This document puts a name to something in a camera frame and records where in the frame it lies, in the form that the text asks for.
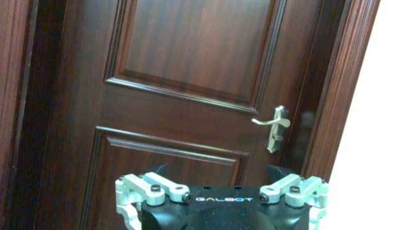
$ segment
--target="metal bracket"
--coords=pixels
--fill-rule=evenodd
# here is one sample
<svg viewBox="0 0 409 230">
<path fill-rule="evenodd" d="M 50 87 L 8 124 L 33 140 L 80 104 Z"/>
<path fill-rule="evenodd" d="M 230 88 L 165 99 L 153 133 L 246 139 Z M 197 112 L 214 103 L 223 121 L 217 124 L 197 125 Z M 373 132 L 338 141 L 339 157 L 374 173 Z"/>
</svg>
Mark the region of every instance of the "metal bracket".
<svg viewBox="0 0 409 230">
<path fill-rule="evenodd" d="M 289 174 L 259 188 L 259 202 L 273 205 L 283 194 L 285 203 L 290 207 L 299 208 L 303 204 L 310 206 L 309 230 L 318 230 L 319 220 L 326 216 L 327 183 L 315 176 L 303 180 L 298 175 Z"/>
<path fill-rule="evenodd" d="M 283 141 L 283 132 L 290 125 L 287 118 L 287 110 L 279 105 L 274 109 L 273 120 L 270 121 L 258 121 L 251 119 L 251 121 L 261 126 L 270 126 L 269 137 L 267 137 L 267 151 L 270 153 L 275 152 L 281 148 L 281 143 Z"/>
<path fill-rule="evenodd" d="M 154 172 L 135 176 L 127 174 L 114 181 L 115 212 L 123 216 L 126 229 L 139 230 L 138 211 L 145 201 L 149 206 L 165 202 L 165 195 L 177 203 L 189 203 L 190 191 L 183 184 L 175 184 Z"/>
</svg>

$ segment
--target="raised door panel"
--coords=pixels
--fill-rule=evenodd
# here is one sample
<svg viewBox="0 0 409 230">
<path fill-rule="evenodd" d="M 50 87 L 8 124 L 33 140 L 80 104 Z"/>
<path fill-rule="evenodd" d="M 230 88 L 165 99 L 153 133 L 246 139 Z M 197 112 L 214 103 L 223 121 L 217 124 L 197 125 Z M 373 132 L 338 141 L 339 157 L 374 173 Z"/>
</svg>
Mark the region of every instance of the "raised door panel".
<svg viewBox="0 0 409 230">
<path fill-rule="evenodd" d="M 255 112 L 274 8 L 270 0 L 119 2 L 106 82 Z"/>
<path fill-rule="evenodd" d="M 96 127 L 81 225 L 86 229 L 122 225 L 113 186 L 121 175 L 143 173 L 166 163 L 166 178 L 177 183 L 234 185 L 242 179 L 246 156 L 243 152 Z"/>
</svg>

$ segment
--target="door handle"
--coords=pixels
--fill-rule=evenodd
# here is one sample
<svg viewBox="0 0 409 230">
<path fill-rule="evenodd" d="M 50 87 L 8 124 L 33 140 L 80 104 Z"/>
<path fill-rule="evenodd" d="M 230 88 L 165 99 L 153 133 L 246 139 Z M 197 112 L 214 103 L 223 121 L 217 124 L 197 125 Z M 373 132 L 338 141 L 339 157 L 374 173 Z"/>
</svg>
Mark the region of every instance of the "door handle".
<svg viewBox="0 0 409 230">
<path fill-rule="evenodd" d="M 270 153 L 275 152 L 281 148 L 281 143 L 283 141 L 285 129 L 290 126 L 290 121 L 287 118 L 287 110 L 279 105 L 274 109 L 273 119 L 269 121 L 258 121 L 251 119 L 251 121 L 261 126 L 270 126 L 269 136 L 267 136 L 267 151 Z"/>
</svg>

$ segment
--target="bolt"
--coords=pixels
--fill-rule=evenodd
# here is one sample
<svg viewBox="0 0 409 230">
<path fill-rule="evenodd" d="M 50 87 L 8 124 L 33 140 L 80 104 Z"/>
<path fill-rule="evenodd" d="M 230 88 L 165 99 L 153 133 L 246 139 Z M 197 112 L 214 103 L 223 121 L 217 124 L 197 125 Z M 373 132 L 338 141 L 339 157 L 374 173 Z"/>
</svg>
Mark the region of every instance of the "bolt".
<svg viewBox="0 0 409 230">
<path fill-rule="evenodd" d="M 262 204 L 267 204 L 267 196 L 263 193 L 259 193 L 259 201 Z"/>
<path fill-rule="evenodd" d="M 158 192 L 158 191 L 159 191 L 159 185 L 158 185 L 158 184 L 153 184 L 153 185 L 150 186 L 150 191 L 151 191 L 151 192 Z"/>
<path fill-rule="evenodd" d="M 181 199 L 185 204 L 190 203 L 190 200 L 191 200 L 190 194 L 185 193 Z"/>
<path fill-rule="evenodd" d="M 299 194 L 301 190 L 299 190 L 299 187 L 293 185 L 289 187 L 289 192 L 290 193 L 294 193 L 294 194 Z"/>
</svg>

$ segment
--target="dark brown door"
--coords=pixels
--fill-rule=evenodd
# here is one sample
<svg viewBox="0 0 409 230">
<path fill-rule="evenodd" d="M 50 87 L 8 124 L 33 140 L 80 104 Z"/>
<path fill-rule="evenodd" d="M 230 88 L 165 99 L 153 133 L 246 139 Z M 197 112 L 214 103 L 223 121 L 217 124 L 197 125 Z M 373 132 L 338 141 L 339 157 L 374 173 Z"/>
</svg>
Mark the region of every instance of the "dark brown door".
<svg viewBox="0 0 409 230">
<path fill-rule="evenodd" d="M 114 179 L 261 185 L 298 101 L 319 0 L 68 0 L 37 229 L 121 229 Z"/>
</svg>

